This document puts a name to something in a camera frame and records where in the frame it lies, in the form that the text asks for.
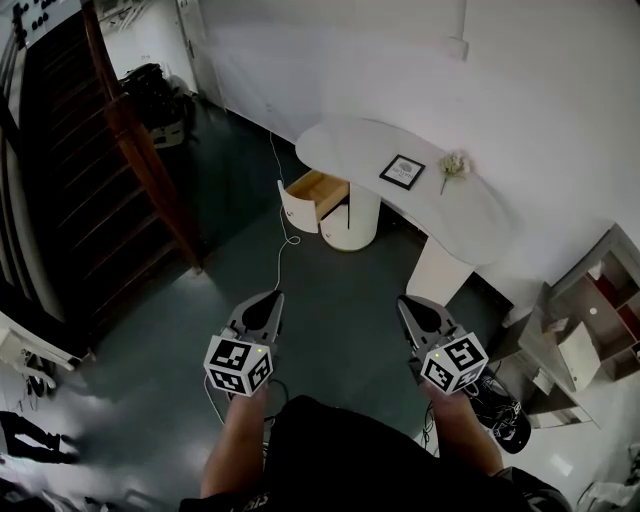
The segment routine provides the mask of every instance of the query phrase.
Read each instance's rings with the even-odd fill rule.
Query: person's foot
[[[56,452],[60,451],[60,434],[55,436],[53,434],[49,434],[49,441],[45,446]]]
[[[61,453],[60,464],[77,464],[80,458],[75,453]]]
[[[73,437],[69,437],[66,434],[62,434],[60,436],[60,439],[62,441],[64,441],[65,443],[67,443],[69,446],[75,446],[75,444],[76,444],[76,440]]]

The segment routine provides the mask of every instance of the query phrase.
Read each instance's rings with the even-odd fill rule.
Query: human hand
[[[471,406],[469,398],[462,391],[456,391],[451,395],[447,395],[428,380],[426,380],[420,387],[431,399],[435,414],[465,412],[465,410]]]

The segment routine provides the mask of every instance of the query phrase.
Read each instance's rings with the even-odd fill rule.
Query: white desk
[[[497,260],[509,243],[506,215],[479,176],[449,180],[440,195],[438,160],[445,152],[417,135],[375,121],[331,118],[304,132],[296,153],[312,169],[383,198],[429,235],[407,293],[444,305],[476,266]],[[426,166],[411,190],[379,177],[396,155]]]

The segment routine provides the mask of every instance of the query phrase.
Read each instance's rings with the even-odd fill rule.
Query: black cable
[[[289,388],[287,388],[287,385],[278,379],[271,379],[269,382],[275,382],[282,386],[282,390],[284,391],[284,405],[287,405],[287,403],[289,403]]]

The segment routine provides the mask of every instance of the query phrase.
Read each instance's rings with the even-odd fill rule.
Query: picture frame
[[[413,184],[424,171],[425,165],[403,155],[396,155],[380,173],[380,178],[405,190],[411,190]]]

